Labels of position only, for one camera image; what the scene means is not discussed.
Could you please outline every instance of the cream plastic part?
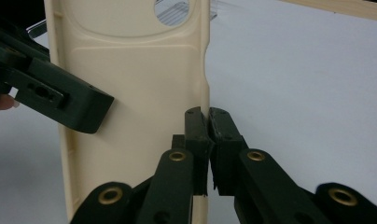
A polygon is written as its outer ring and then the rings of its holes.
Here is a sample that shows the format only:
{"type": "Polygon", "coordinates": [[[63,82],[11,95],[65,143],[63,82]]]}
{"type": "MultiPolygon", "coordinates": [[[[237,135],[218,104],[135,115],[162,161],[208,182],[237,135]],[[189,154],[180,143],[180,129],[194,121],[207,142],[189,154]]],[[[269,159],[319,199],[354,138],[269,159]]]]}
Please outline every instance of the cream plastic part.
{"type": "MultiPolygon", "coordinates": [[[[134,187],[154,175],[172,135],[184,133],[186,110],[207,115],[209,1],[188,0],[177,26],[159,22],[154,0],[45,3],[51,61],[116,98],[98,133],[60,127],[71,219],[97,186],[134,187]]],[[[192,223],[206,223],[206,213],[206,197],[195,196],[192,223]]]]}

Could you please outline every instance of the brass grommet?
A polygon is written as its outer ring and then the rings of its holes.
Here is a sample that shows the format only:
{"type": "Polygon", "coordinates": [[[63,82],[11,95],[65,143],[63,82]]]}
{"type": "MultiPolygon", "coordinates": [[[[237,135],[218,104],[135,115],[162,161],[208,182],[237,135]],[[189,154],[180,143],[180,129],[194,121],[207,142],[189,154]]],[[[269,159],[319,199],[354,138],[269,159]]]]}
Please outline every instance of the brass grommet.
{"type": "Polygon", "coordinates": [[[250,151],[247,153],[247,157],[252,161],[264,161],[265,156],[258,151],[250,151]]]}
{"type": "Polygon", "coordinates": [[[119,187],[111,187],[99,194],[98,202],[101,204],[112,204],[118,202],[122,198],[122,189],[119,187]]]}
{"type": "Polygon", "coordinates": [[[357,205],[357,198],[355,195],[346,189],[329,189],[328,195],[337,203],[341,203],[346,206],[357,205]]]}
{"type": "Polygon", "coordinates": [[[183,153],[183,152],[176,151],[176,152],[169,154],[169,159],[171,161],[182,161],[185,158],[186,158],[186,154],[183,153]]]}

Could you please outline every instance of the plastic casing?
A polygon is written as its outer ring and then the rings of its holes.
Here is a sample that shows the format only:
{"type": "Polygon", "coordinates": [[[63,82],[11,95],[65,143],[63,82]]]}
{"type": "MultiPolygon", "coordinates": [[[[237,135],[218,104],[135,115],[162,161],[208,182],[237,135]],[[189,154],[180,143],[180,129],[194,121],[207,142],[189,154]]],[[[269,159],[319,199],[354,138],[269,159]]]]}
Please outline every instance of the plastic casing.
{"type": "MultiPolygon", "coordinates": [[[[60,127],[69,220],[96,187],[134,187],[154,175],[184,113],[209,108],[204,55],[209,1],[188,0],[184,22],[162,24],[154,0],[46,0],[51,61],[114,96],[98,133],[60,127]]],[[[194,197],[192,223],[206,223],[207,201],[194,197]]]]}

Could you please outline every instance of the finger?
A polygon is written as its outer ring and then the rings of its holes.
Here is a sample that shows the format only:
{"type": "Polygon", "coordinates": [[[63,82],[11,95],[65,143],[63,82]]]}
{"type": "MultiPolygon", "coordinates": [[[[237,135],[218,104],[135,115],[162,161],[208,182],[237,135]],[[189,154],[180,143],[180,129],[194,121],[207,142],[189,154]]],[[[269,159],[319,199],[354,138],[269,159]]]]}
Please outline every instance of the finger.
{"type": "Polygon", "coordinates": [[[15,104],[14,98],[9,95],[0,95],[0,110],[7,110],[15,104]]]}

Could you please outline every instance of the metal rivet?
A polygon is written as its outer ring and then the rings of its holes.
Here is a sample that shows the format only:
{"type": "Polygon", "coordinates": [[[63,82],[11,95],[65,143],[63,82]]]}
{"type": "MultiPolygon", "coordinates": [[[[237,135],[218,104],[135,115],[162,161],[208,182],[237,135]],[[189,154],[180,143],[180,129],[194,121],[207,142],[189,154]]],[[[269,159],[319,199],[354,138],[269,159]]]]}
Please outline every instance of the metal rivet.
{"type": "Polygon", "coordinates": [[[252,161],[264,161],[265,156],[258,151],[250,151],[247,153],[247,157],[252,161]]]}
{"type": "Polygon", "coordinates": [[[356,206],[357,198],[346,189],[329,189],[328,195],[337,203],[346,206],[356,206]]]}
{"type": "Polygon", "coordinates": [[[173,152],[169,154],[169,159],[171,161],[182,161],[186,158],[186,154],[183,152],[173,152]]]}
{"type": "Polygon", "coordinates": [[[122,189],[119,187],[111,187],[99,194],[98,202],[101,204],[112,204],[118,202],[122,198],[122,189]]]}

